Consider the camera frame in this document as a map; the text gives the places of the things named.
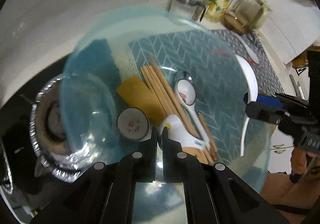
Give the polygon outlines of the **person right hand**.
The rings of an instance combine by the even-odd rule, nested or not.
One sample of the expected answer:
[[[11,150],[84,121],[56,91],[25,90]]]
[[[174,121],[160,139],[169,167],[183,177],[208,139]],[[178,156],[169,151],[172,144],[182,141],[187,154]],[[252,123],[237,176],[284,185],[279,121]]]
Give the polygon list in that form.
[[[319,181],[319,155],[295,148],[291,154],[290,181]]]

